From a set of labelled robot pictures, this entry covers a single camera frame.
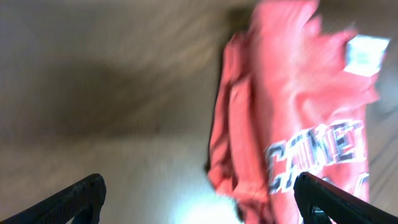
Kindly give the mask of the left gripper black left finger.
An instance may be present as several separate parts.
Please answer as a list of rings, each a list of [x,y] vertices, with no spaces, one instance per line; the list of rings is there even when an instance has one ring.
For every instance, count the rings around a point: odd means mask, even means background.
[[[98,224],[106,197],[100,174],[91,174],[36,205],[3,220],[2,224]]]

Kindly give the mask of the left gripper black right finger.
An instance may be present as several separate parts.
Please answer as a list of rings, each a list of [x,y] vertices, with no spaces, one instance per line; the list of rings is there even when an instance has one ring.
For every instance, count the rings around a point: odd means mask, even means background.
[[[304,224],[384,224],[397,217],[308,173],[294,183],[294,197]]]

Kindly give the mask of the orange red t-shirt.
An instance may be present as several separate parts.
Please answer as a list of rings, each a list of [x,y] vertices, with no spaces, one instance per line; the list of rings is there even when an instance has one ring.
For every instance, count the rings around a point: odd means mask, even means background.
[[[208,178],[244,223],[302,223],[302,172],[369,200],[366,106],[389,39],[324,34],[317,8],[261,1],[224,48]]]

